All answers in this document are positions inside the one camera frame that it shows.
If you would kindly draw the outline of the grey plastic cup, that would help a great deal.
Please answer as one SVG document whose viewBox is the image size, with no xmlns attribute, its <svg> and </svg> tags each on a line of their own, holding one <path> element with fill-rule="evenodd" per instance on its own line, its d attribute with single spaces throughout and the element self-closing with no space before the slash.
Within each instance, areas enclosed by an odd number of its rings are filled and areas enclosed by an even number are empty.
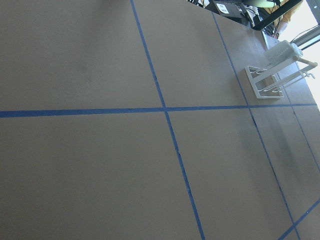
<svg viewBox="0 0 320 240">
<path fill-rule="evenodd" d="M 267 50 L 264 56 L 270 64 L 278 65 L 294 56 L 300 58 L 303 56 L 303 53 L 295 43 L 284 40 Z"/>
</svg>

